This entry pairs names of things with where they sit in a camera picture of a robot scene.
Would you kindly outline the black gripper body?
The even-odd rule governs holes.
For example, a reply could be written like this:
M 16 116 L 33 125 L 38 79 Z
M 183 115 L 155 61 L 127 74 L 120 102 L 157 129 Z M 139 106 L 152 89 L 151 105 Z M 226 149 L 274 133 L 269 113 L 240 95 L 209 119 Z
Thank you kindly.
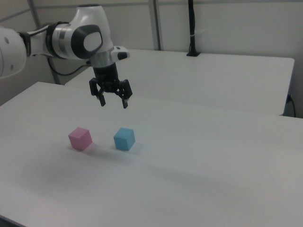
M 107 93 L 117 93 L 119 89 L 119 79 L 116 64 L 103 68 L 93 67 L 95 74 L 94 93 L 97 93 L 97 85 Z

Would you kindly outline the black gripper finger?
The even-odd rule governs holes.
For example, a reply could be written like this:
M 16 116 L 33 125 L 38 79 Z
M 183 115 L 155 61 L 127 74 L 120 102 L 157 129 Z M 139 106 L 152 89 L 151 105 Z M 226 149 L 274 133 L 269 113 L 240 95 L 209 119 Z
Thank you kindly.
M 129 80 L 125 79 L 118 82 L 116 94 L 122 99 L 123 108 L 126 109 L 128 107 L 128 100 L 133 94 Z
M 89 87 L 90 87 L 90 92 L 92 96 L 96 96 L 96 98 L 100 101 L 101 106 L 104 106 L 106 104 L 105 98 L 104 98 L 104 89 L 101 87 L 98 89 L 97 87 L 97 79 L 91 79 L 89 81 Z

